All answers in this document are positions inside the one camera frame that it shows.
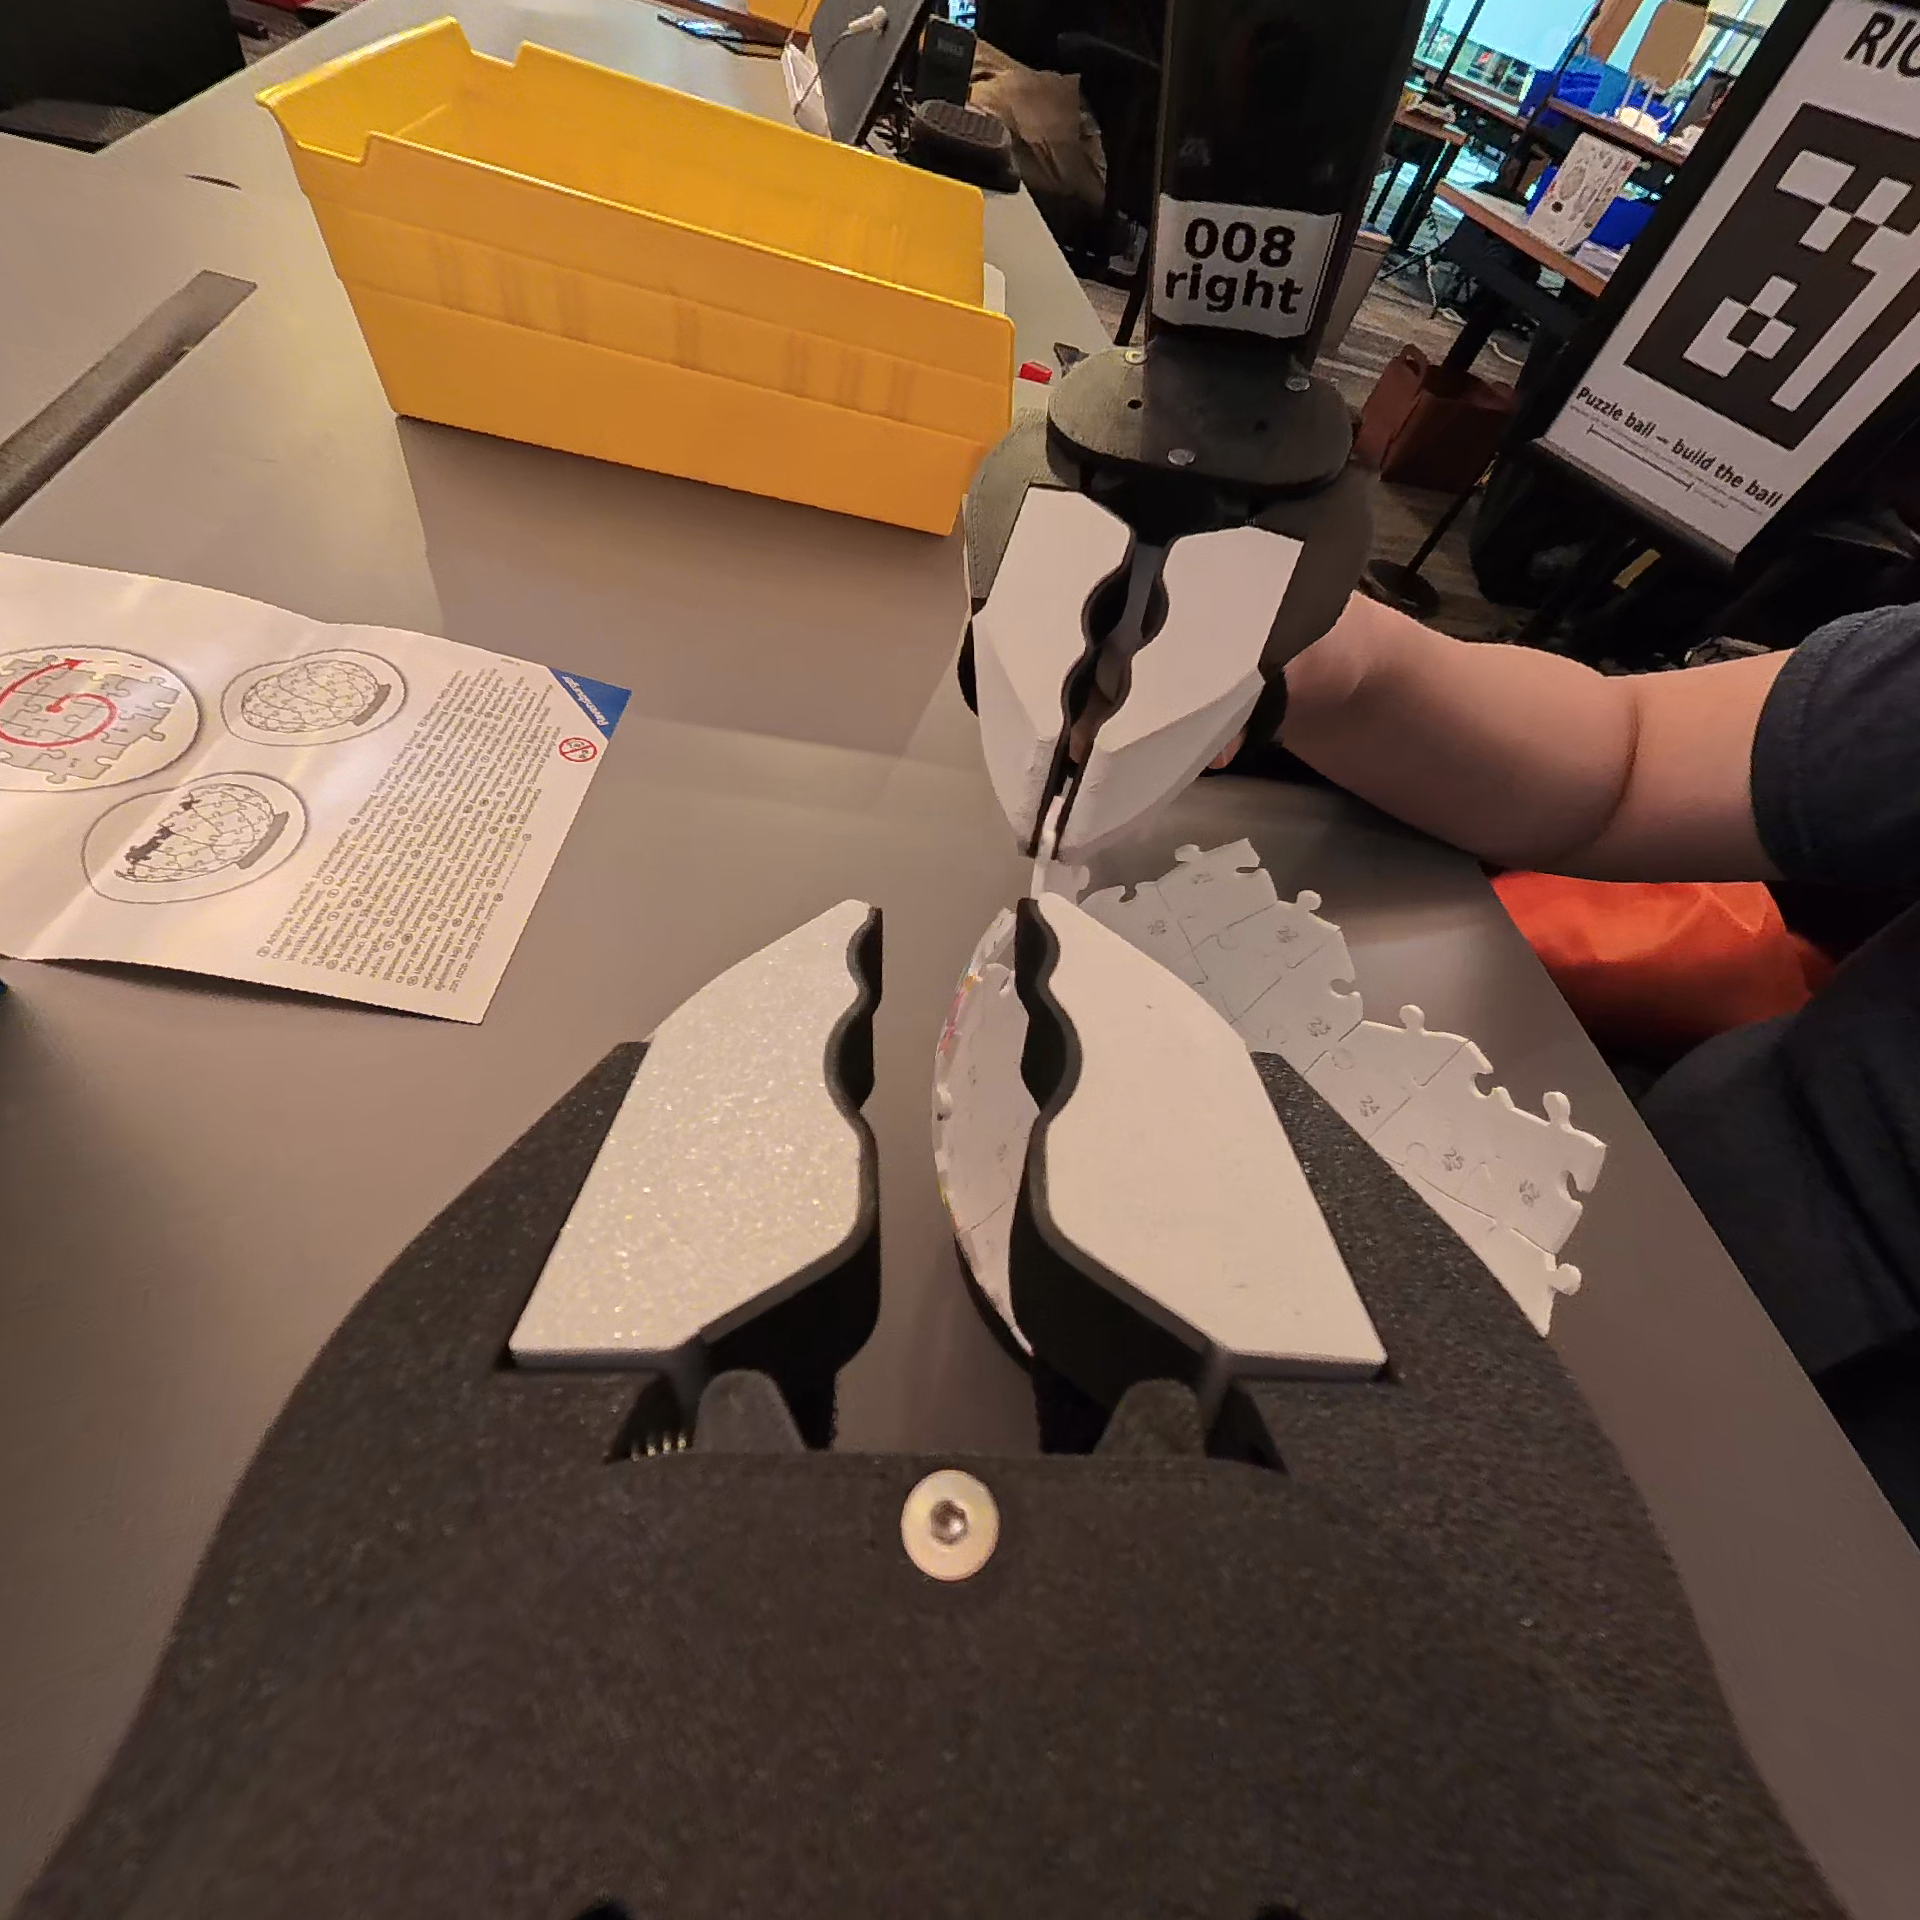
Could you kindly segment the yellow plastic bin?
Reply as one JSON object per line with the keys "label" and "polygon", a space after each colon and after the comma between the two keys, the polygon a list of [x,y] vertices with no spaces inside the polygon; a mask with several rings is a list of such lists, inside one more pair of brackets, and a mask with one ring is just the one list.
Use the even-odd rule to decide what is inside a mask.
{"label": "yellow plastic bin", "polygon": [[936,536],[1013,419],[977,189],[453,15],[257,105],[396,415]]}

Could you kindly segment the partly built puzzle ball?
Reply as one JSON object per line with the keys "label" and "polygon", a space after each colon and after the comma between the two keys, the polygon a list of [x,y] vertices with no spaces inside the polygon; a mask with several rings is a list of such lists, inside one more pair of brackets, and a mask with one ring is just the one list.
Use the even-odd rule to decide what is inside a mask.
{"label": "partly built puzzle ball", "polygon": [[[1077,898],[1081,911],[1194,988],[1252,1054],[1289,1063],[1475,1253],[1535,1333],[1578,1295],[1561,1248],[1597,1189],[1605,1143],[1564,1094],[1530,1112],[1489,1086],[1479,1043],[1408,1003],[1369,1021],[1341,931],[1320,895],[1283,899],[1248,840],[1180,846],[1157,878]],[[1027,1010],[1017,923],[977,938],[933,1066],[933,1166],[977,1313],[1032,1363],[1017,1325],[1009,1236],[1037,1105],[1019,1082]]]}

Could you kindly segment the orange object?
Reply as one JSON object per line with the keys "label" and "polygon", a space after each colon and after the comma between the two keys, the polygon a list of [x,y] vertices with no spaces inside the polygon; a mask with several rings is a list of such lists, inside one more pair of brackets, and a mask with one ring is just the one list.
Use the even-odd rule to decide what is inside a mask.
{"label": "orange object", "polygon": [[1797,1015],[1832,961],[1758,880],[1617,886],[1539,870],[1492,880],[1581,1025],[1606,1045],[1685,1052]]}

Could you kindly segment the person's right forearm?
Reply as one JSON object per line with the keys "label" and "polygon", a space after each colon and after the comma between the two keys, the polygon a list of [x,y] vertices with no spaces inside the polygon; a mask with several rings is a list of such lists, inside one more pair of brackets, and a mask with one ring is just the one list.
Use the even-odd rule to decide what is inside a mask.
{"label": "person's right forearm", "polygon": [[1788,651],[1660,675],[1433,638],[1390,768],[1423,832],[1517,870],[1610,880],[1778,878],[1752,753]]}

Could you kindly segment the person's right hand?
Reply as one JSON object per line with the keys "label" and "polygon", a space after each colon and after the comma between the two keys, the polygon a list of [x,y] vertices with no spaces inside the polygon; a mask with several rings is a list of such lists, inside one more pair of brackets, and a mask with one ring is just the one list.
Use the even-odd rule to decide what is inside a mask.
{"label": "person's right hand", "polygon": [[1306,720],[1324,720],[1360,695],[1369,671],[1383,671],[1408,646],[1419,655],[1433,643],[1444,643],[1444,633],[1418,618],[1365,591],[1350,595],[1332,627],[1267,679],[1248,725],[1203,773],[1252,765],[1252,755],[1283,741],[1289,724],[1305,731]]}

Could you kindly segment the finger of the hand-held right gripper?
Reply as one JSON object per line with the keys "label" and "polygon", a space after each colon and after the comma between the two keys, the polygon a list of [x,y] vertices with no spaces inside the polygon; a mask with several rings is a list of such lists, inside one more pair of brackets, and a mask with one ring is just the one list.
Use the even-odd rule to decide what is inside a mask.
{"label": "finger of the hand-held right gripper", "polygon": [[986,778],[1024,853],[1069,740],[1069,687],[1127,597],[1134,532],[1074,491],[1028,491],[985,606],[971,618]]}
{"label": "finger of the hand-held right gripper", "polygon": [[1094,687],[1107,714],[1069,781],[1051,853],[1107,849],[1247,725],[1302,556],[1302,538],[1259,527],[1194,532],[1165,550],[1156,635],[1131,621],[1098,649]]}

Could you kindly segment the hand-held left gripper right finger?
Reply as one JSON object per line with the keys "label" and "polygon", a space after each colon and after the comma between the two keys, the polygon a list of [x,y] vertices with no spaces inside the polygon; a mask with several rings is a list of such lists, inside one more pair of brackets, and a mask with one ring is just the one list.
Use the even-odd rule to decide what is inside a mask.
{"label": "hand-held left gripper right finger", "polygon": [[1037,1102],[1009,1236],[1039,1366],[1212,1420],[1240,1382],[1378,1382],[1387,1348],[1231,1022],[1069,898],[1017,907]]}

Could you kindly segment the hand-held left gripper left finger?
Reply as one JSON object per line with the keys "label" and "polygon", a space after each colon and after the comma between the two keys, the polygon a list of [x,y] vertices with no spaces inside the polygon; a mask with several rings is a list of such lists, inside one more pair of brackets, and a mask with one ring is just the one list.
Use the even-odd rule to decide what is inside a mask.
{"label": "hand-held left gripper left finger", "polygon": [[777,1382],[830,1448],[878,1322],[882,912],[841,899],[716,975],[642,1045],[510,1337],[516,1370],[656,1371],[685,1415]]}

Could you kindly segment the brown leather bag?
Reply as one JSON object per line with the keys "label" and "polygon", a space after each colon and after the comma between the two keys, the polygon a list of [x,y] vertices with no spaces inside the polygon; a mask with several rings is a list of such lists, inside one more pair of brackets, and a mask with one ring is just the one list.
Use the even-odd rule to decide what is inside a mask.
{"label": "brown leather bag", "polygon": [[1515,414],[1515,387],[1405,344],[1360,414],[1351,462],[1387,483],[1460,495],[1483,474]]}

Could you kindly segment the small white puzzle piece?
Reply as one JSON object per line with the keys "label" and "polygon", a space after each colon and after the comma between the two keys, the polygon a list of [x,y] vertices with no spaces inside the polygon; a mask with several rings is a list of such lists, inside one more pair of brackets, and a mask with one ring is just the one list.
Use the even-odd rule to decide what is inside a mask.
{"label": "small white puzzle piece", "polygon": [[1037,854],[1032,874],[1027,886],[1027,898],[1064,898],[1077,905],[1086,890],[1086,860],[1081,846],[1064,841],[1069,830],[1069,801],[1074,789],[1061,789],[1041,810],[1039,832],[1037,832]]}

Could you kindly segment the white instruction leaflet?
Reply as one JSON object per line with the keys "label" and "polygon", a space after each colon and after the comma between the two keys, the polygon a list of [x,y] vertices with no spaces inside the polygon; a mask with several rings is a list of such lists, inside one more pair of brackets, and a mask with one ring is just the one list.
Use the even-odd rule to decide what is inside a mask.
{"label": "white instruction leaflet", "polygon": [[2,556],[2,954],[477,1022],[629,690]]}

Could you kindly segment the black white marker sign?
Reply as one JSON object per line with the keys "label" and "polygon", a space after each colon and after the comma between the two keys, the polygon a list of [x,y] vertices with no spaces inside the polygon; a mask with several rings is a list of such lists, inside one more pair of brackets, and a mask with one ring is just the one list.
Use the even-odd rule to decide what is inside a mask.
{"label": "black white marker sign", "polygon": [[1712,562],[1916,423],[1916,6],[1790,5],[1539,452]]}

